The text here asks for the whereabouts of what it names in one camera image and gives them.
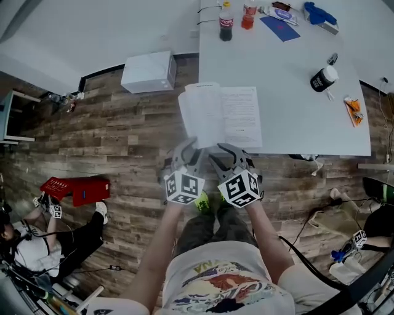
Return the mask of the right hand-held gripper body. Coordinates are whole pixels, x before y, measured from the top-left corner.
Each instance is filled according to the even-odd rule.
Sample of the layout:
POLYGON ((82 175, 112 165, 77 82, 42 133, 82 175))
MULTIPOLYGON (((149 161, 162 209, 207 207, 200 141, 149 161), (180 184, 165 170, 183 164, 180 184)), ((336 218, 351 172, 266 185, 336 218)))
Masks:
POLYGON ((218 186, 225 200, 236 208, 242 208, 259 199, 259 176, 248 170, 224 181, 218 186))

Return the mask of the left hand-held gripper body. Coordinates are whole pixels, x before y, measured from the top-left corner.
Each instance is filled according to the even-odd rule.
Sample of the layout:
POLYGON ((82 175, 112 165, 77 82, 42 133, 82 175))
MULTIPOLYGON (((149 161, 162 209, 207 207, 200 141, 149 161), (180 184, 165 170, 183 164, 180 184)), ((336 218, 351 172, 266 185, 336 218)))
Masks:
POLYGON ((200 197, 204 184, 205 179, 192 175, 185 166, 182 166, 164 175, 166 200, 188 205, 200 197))

